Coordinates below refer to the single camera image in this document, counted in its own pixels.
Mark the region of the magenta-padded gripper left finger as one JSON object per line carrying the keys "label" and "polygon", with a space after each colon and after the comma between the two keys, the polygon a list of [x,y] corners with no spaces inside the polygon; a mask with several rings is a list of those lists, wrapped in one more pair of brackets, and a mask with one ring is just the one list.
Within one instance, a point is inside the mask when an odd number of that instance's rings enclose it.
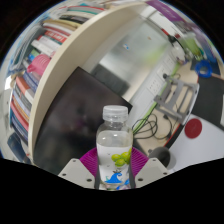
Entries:
{"label": "magenta-padded gripper left finger", "polygon": [[98,189],[100,177],[97,149],[91,149],[80,159],[72,158],[58,176],[84,188]]}

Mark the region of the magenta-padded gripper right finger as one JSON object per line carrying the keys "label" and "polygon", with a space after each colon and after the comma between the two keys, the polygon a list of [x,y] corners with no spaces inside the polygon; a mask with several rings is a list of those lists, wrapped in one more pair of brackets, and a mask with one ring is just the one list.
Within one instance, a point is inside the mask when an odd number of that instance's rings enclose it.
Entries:
{"label": "magenta-padded gripper right finger", "polygon": [[133,148],[130,157],[130,186],[141,188],[169,174],[158,158],[148,158]]}

